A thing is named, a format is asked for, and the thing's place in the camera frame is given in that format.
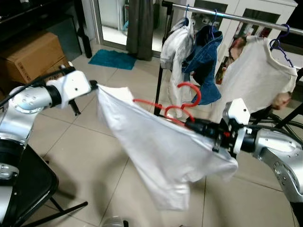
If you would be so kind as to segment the black furniture unit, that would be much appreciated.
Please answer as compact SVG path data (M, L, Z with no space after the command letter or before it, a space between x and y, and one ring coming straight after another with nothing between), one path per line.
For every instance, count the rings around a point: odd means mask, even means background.
M86 0L0 0L0 44L12 39L52 16L64 14L73 8L76 16L76 34L81 39L85 56L93 55L89 36L85 32Z

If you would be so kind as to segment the red clothes hanger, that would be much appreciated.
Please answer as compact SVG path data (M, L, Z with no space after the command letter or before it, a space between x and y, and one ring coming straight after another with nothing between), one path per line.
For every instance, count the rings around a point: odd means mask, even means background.
M189 110L187 110L187 109L198 106L201 102L202 94L201 94L199 86L197 86L191 82L180 82L179 84L175 85L174 87L176 88L177 93L179 93L179 89L182 87L188 87L191 91L195 92L193 102L190 101L188 103L182 103L180 105L163 106L158 102L152 102L149 100L139 99L139 98L135 98L132 101L135 103L143 103L143 104L151 105L154 107L155 111L164 112L164 115L162 115L160 113L154 113L154 115L157 115L158 117L162 117L169 122L172 122L172 123L175 123L177 125L181 125L182 127L184 127L184 126L186 126L186 123L196 121L194 118L194 115L192 115L191 112L189 112ZM186 121L181 121L177 117L169 116L168 115L169 111L173 110L173 109L178 109L182 114L186 115Z

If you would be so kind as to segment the purple clothes hanger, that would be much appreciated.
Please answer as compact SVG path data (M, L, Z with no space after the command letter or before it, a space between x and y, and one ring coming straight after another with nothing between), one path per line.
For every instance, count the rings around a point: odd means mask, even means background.
M290 26L288 24L282 24L282 26L284 26L286 28L286 31L284 32L284 34L281 34L277 38L270 41L270 43L269 43L270 51L273 51L274 49L277 48L283 54L283 57L286 60L286 62L288 62L288 65L290 65L291 68L294 68L294 64L289 59L289 57L286 54L286 52L284 51L284 49L281 47L281 39L283 37L288 36L288 34L290 33Z

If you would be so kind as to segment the black folding chair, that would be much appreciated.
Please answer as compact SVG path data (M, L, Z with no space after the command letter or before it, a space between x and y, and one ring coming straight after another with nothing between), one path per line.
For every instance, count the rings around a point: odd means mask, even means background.
M53 198L59 185L57 175L30 146L26 146L18 167L20 172L14 186L17 192L13 193L9 201L9 213L0 227L39 227L89 205L85 201L63 209ZM26 224L26 221L48 201L54 204L58 212Z

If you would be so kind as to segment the glass balcony door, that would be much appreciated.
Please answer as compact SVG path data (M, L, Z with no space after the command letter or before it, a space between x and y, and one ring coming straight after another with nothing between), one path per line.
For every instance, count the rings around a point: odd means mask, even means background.
M93 0L98 12L100 24L99 37L106 43L127 45L129 28L129 8L131 0ZM161 7L160 0L144 0L151 3L152 11L152 50L160 52L164 38L165 9Z

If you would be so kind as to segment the blue denim jacket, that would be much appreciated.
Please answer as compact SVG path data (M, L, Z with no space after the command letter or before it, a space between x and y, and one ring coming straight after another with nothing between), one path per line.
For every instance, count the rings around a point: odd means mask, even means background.
M183 73L199 84L202 94L199 105L208 105L221 98L221 93L215 84L214 72L218 60L218 47L223 41L223 33L216 30L214 39L209 33L210 26L203 26L195 36L191 54L183 63Z

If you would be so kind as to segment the white hooded jacket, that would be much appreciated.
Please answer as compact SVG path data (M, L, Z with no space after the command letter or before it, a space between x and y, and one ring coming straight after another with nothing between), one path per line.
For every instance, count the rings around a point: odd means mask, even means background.
M161 69L169 70L169 84L167 85L169 103L180 105L193 96L187 88L180 88L177 93L175 85L180 82L188 82L189 78L183 73L183 63L191 54L194 37L191 32L191 24L184 26L183 18L176 22L169 31L160 53Z

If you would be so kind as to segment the black television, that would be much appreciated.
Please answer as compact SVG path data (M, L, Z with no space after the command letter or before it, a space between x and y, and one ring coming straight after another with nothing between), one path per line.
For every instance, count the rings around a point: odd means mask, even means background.
M288 24L294 28L303 28L303 0L294 0L297 6L295 7Z

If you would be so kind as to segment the dark grey curtain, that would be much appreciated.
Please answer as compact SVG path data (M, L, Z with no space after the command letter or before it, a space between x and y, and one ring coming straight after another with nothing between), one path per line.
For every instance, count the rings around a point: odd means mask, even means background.
M150 61L153 56L152 42L153 0L128 0L128 54Z

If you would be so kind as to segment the white glass door cabinet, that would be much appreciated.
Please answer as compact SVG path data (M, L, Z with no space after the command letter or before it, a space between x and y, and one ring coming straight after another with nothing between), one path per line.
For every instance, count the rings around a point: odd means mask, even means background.
M280 31L265 25L259 26L249 22L214 17L215 11L281 25L289 20L297 3L294 0L186 0L184 5L211 11L209 15L194 13L191 9L188 15L195 21L195 30L199 30L205 25L213 25L223 33L223 41L218 47L216 73L218 70L221 71L224 67L223 63L228 61L229 48L234 39L241 36L260 36L274 39L278 37Z

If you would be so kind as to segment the blue clothes hanger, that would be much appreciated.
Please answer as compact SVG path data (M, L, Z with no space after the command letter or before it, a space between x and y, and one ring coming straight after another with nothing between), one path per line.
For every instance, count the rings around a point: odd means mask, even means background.
M211 35L211 37L214 39L214 33L215 33L215 22L217 20L218 17L218 10L214 9L214 18L212 21L209 22L208 26L210 26L209 28L209 33Z
M184 15L183 15L183 24L184 24L184 26L190 25L190 19L188 18L189 7L190 7L190 5L188 4L186 6L186 8L184 9Z

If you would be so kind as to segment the teal floor mat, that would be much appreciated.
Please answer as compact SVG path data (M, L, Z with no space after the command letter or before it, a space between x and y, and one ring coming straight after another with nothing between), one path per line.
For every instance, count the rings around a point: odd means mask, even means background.
M137 59L125 52L98 50L90 59L89 64L114 69L132 70Z

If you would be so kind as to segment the grey robot foot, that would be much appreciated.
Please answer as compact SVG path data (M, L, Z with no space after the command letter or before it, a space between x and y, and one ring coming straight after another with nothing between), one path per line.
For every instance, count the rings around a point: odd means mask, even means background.
M113 216L104 220L100 227L129 227L129 223L120 216Z

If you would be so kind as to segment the thin white T-shirt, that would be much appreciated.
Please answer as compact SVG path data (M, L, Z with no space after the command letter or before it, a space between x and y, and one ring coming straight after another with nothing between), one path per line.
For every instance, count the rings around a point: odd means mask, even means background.
M188 210L190 184L205 176L229 180L238 162L215 153L214 142L185 127L153 115L134 103L130 89L99 85L100 119L134 163L160 210Z

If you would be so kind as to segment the silver clothes rack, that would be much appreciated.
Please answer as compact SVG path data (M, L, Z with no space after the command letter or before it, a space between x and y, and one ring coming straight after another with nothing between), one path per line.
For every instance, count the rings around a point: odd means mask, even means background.
M162 44L165 43L165 40L168 37L169 29L172 26L172 20L173 20L173 15L175 13L175 8L183 9L184 11L191 11L191 12L195 12L195 13L213 15L213 16L217 16L217 17L221 17L221 18L225 18L225 19L231 19L233 21L238 21L238 22L252 24L252 25L266 26L266 27L269 27L272 29L279 30L281 32L286 32L286 35L292 33L292 34L296 34L299 36L303 36L303 30L298 29L298 28L291 28L290 26L288 26L288 24L280 25L280 24L275 24L275 23L266 22L266 21L259 21L257 19L253 19L253 18L239 17L237 15L210 11L209 9L201 9L201 8L197 8L197 7L183 6L183 5L175 4L173 2L166 1L166 0L163 0L161 2L161 6L167 8L166 20L165 20L165 22L166 22L165 32L164 32Z

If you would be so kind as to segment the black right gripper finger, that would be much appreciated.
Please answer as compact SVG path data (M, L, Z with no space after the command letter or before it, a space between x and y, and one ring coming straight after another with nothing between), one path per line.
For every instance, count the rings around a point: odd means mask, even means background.
M209 121L207 119L187 119L185 121L185 126L190 129L206 129L206 128L216 128L216 123Z
M187 126L188 129L206 138L216 138L216 128L209 126Z

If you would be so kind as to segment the large plain cardboard box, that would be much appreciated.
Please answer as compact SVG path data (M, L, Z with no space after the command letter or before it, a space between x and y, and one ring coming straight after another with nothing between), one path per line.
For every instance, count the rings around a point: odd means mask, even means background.
M0 91L5 95L19 85L52 73L69 61L59 38L50 32L33 33L0 51Z

